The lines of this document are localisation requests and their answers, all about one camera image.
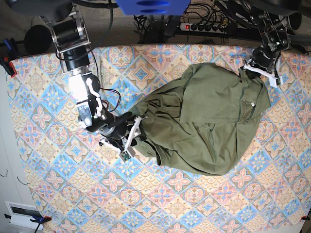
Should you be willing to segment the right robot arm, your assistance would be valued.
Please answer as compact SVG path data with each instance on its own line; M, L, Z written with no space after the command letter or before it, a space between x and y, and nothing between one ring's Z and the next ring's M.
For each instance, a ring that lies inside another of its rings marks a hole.
M69 89L77 103L80 126L90 133L101 134L100 145L114 148L122 159L134 157L133 147L137 138L142 137L140 123L145 118L132 112L116 116L102 100L99 78L89 70L91 48L84 20L73 3L58 6L49 27L56 57L61 68L69 72Z

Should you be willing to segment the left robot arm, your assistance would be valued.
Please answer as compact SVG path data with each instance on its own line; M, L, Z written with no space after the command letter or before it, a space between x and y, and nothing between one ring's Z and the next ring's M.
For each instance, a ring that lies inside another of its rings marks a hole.
M241 5L246 7L254 26L258 27L262 44L253 50L249 60L242 71L250 79L260 77L261 72L275 74L276 62L281 52L291 45L310 46L310 35L295 35L288 31L294 30L290 18L306 16L311 17L311 8L304 6L301 0L241 0Z

